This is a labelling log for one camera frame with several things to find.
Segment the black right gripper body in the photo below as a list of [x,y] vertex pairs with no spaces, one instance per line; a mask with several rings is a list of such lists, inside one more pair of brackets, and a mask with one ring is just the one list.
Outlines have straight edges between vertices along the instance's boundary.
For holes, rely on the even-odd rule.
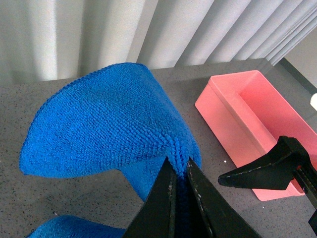
[[309,225],[317,234],[317,171],[311,164],[308,152],[299,142],[291,143],[292,150],[295,152],[299,162],[294,171],[294,178],[304,191],[305,195],[315,208],[315,212],[309,219]]

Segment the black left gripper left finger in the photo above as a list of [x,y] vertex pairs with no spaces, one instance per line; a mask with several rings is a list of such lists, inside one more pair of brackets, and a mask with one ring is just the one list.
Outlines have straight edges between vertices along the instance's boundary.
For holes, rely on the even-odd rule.
[[175,235],[177,175],[165,159],[141,210],[124,238],[173,238]]

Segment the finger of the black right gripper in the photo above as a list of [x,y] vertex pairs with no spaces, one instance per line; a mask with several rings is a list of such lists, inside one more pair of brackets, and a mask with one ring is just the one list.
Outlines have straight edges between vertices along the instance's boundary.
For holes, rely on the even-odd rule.
[[301,144],[296,138],[280,136],[272,149],[242,167],[218,177],[227,187],[285,190],[300,166]]

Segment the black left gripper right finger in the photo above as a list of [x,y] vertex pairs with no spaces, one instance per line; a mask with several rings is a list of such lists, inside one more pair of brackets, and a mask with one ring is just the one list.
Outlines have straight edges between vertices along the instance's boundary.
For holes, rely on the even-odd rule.
[[228,204],[197,164],[187,164],[193,238],[259,238],[260,235]]

